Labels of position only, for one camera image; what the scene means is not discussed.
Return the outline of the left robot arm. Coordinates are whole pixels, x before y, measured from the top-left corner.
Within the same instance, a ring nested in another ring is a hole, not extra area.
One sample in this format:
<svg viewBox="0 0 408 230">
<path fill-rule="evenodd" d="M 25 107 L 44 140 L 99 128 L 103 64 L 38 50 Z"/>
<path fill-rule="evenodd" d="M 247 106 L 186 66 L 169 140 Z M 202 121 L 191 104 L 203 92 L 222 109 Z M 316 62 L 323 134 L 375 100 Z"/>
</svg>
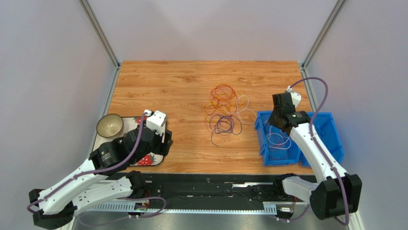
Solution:
<svg viewBox="0 0 408 230">
<path fill-rule="evenodd" d="M 27 209 L 33 214 L 34 225 L 54 230 L 99 204 L 114 199 L 142 198 L 147 193 L 146 182 L 139 171 L 131 171 L 116 181 L 93 189 L 91 186 L 125 170 L 150 153 L 167 156 L 172 144 L 171 131 L 166 130 L 160 135 L 146 126 L 138 126 L 123 137 L 102 143 L 63 181 L 48 189 L 29 192 Z"/>
</svg>

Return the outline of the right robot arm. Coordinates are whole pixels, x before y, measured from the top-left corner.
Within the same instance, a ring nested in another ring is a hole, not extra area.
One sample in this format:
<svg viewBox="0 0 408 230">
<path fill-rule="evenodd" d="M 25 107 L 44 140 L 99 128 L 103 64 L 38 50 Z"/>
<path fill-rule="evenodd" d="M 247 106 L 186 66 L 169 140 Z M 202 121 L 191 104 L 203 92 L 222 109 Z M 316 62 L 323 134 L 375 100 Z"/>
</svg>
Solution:
<svg viewBox="0 0 408 230">
<path fill-rule="evenodd" d="M 310 116 L 295 109 L 290 92 L 274 94 L 272 98 L 269 124 L 288 134 L 306 157 L 316 178 L 316 183 L 311 183 L 299 176 L 284 175 L 281 180 L 284 193 L 308 202 L 320 220 L 348 218 L 357 212 L 363 185 L 360 177 L 349 174 L 333 158 Z"/>
</svg>

